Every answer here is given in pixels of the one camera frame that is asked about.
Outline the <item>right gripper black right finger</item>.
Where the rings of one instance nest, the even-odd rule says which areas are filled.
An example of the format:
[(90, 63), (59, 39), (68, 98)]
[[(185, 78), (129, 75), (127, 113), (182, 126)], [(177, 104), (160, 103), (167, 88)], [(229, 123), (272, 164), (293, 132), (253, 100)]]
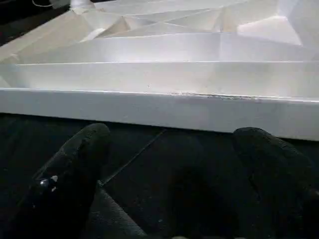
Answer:
[(233, 132), (233, 147), (266, 207), (277, 238), (319, 237), (319, 173), (294, 146), (255, 127)]

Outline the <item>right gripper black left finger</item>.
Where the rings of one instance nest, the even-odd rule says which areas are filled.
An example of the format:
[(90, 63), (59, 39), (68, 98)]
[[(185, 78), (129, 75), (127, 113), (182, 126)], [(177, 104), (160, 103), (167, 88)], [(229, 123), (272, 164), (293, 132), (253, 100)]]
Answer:
[(110, 130), (90, 124), (37, 171), (3, 231), (4, 239), (77, 239), (110, 150)]

